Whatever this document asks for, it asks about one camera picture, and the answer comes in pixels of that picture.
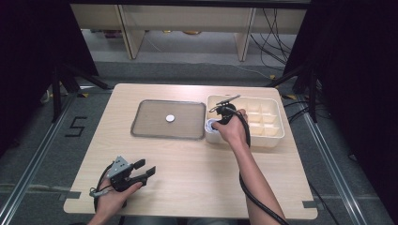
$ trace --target table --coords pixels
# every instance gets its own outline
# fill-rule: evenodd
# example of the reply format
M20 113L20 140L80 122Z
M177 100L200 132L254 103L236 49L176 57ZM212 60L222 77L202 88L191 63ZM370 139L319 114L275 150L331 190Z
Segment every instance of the table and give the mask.
M118 84L99 121L71 191L79 199L67 199L67 213L93 214L89 189L98 183L104 168L117 156L128 162L146 159L145 171L157 167L147 186L134 193L122 215L166 217L247 218L244 193L238 182L238 167L227 144L206 140L187 141L133 137L130 127L139 103L145 99L199 101L209 95L274 98L283 119L285 136L271 149L252 147L255 160L269 181L288 219L314 219L313 202L279 93L274 88Z

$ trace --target gray floor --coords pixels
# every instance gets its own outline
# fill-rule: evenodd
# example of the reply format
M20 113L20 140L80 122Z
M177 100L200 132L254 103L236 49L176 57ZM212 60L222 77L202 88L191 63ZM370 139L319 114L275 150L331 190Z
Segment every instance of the gray floor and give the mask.
M82 32L100 78L108 84L138 82L261 86L269 82L270 75L282 75L279 70L264 66L260 51L253 41L250 43L246 61L239 62L233 34L201 33L190 36L177 31L149 31L145 34L138 57L130 60L122 39L105 38L102 33L91 33L88 30ZM258 34L254 37L260 43L264 42ZM286 45L292 46L295 36L281 36L281 39ZM281 56L279 51L269 49ZM269 56L264 56L263 61L270 67L283 66ZM79 83L91 85L86 81ZM283 83L278 90L282 95L290 96L293 83L294 79ZM88 97L63 97L64 102L71 99L68 113L60 121L60 128L56 130L45 152L45 158L39 163L18 209L13 212L10 224L71 224L87 222L90 219L90 215L69 215L62 209L63 197L73 183L111 95L110 92L98 88L90 88L85 92L89 93ZM286 97L283 104L295 101ZM286 115L291 116L300 109L299 104L287 106ZM319 106L317 113L317 125L367 224L393 224L360 166L348 158L349 147L335 127L326 107ZM69 128L76 116L86 118L79 121L84 126L84 132L79 138L67 138L67 134L76 132ZM1 205L10 196L13 187L20 182L20 178L26 173L26 166L42 146L41 141L45 139L47 130L54 125L51 124L51 118L50 101L35 111L21 134L20 145L9 149L0 158ZM291 128L309 182L320 193L340 224L359 224L350 216L344 197L308 126L308 118L299 117L291 123ZM289 221L291 224L335 224L326 206L320 202L315 192L313 194L318 204L318 218L311 221ZM109 224L117 224L117 220L118 217L115 217Z

